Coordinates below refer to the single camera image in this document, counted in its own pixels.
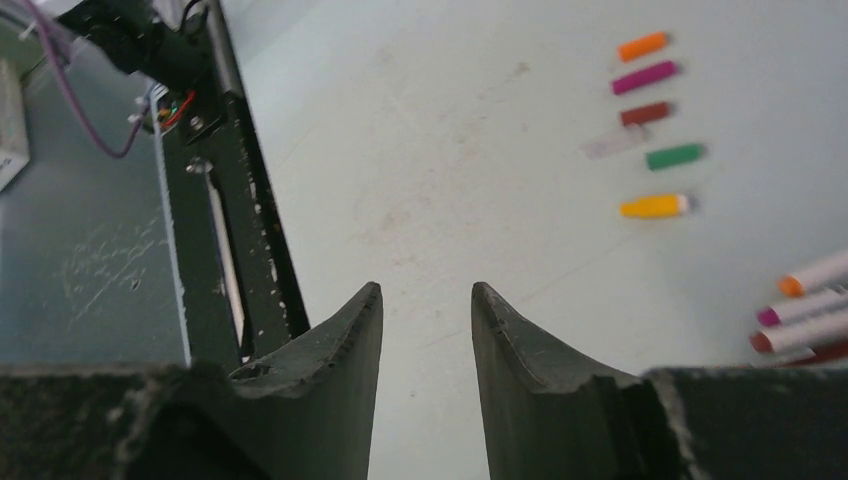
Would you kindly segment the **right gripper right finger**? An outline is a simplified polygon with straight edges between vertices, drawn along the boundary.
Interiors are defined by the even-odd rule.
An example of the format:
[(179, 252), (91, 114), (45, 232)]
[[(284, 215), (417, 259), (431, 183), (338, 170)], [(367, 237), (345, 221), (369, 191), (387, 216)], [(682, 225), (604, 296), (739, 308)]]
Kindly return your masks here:
[(484, 282), (472, 342), (494, 479), (843, 479), (847, 372), (605, 365)]

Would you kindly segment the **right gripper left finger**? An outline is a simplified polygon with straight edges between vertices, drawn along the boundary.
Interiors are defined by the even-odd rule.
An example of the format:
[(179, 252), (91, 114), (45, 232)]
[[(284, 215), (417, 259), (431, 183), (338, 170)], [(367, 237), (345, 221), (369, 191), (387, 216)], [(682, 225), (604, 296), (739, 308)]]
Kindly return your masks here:
[(5, 479), (364, 479), (380, 286), (233, 372), (175, 364), (5, 366)]

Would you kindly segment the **yellow pen cap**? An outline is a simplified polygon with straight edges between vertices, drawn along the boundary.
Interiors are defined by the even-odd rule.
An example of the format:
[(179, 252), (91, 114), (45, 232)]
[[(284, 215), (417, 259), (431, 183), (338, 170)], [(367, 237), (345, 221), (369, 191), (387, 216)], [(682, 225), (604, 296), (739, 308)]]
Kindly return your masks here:
[(625, 218), (662, 219), (686, 215), (692, 210), (692, 201), (685, 194), (643, 196), (622, 203), (619, 214)]

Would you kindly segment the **magenta cap marker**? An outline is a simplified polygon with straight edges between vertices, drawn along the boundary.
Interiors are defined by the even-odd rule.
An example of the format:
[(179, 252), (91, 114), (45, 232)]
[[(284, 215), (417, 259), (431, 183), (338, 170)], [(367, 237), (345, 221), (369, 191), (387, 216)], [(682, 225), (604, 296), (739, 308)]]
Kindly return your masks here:
[(755, 317), (762, 326), (776, 327), (846, 306), (847, 289), (845, 287), (834, 287), (767, 306), (758, 312)]

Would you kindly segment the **brown cap marker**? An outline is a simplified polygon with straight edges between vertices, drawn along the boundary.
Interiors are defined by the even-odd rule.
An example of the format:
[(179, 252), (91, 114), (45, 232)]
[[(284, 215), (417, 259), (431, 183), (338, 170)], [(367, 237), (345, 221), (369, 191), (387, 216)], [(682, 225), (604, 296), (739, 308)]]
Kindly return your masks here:
[(758, 353), (783, 353), (847, 338), (847, 312), (824, 314), (799, 323), (767, 328), (749, 336)]

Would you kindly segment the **orange cap marker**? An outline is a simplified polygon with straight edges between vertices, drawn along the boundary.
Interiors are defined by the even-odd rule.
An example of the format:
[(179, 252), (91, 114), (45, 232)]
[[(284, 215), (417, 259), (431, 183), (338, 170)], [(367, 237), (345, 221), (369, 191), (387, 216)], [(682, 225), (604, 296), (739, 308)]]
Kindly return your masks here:
[(847, 250), (842, 250), (784, 275), (777, 287), (787, 297), (801, 297), (846, 278)]

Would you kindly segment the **green pen cap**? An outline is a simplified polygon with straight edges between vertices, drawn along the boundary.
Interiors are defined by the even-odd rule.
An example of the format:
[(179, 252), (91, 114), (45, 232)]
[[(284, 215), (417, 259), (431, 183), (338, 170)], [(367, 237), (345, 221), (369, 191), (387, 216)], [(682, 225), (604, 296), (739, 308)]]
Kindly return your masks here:
[(648, 152), (645, 162), (650, 171), (660, 171), (697, 161), (703, 153), (701, 144), (688, 143)]

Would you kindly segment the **clear pen cap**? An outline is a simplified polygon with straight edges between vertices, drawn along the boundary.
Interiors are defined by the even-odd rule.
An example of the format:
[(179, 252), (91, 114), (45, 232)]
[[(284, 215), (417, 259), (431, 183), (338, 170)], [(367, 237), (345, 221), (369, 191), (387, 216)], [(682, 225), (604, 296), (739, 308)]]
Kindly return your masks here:
[(638, 124), (619, 127), (579, 146), (579, 151), (589, 159), (601, 159), (619, 154), (644, 144), (648, 130)]

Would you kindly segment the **brown pen cap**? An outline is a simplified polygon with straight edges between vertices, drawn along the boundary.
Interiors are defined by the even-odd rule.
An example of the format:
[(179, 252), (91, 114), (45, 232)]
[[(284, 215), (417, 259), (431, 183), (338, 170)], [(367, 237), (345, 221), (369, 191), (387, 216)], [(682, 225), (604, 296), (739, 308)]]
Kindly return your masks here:
[(669, 117), (673, 104), (668, 101), (655, 102), (621, 111), (619, 120), (622, 126), (644, 125)]

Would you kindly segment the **magenta pen cap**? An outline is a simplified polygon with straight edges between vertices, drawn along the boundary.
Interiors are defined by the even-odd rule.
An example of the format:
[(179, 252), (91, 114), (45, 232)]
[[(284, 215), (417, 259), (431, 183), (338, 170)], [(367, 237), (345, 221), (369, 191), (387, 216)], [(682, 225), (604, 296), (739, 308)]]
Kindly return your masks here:
[(610, 88), (614, 95), (620, 96), (668, 79), (678, 72), (679, 68), (674, 61), (662, 61), (613, 80)]

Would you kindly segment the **orange pen cap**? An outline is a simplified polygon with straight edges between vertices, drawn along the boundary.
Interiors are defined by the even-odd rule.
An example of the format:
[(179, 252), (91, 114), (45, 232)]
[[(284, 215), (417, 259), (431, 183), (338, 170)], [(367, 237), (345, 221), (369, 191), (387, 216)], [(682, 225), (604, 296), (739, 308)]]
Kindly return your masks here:
[(657, 31), (620, 44), (616, 52), (618, 59), (627, 63), (662, 50), (668, 42), (668, 35)]

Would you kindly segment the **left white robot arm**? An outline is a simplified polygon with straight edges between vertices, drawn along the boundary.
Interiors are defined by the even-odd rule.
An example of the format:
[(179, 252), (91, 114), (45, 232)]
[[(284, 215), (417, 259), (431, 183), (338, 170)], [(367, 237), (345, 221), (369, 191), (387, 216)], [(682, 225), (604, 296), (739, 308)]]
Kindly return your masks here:
[(142, 73), (176, 92), (212, 78), (208, 1), (189, 1), (169, 26), (151, 1), (82, 1), (58, 23), (97, 46), (118, 70)]

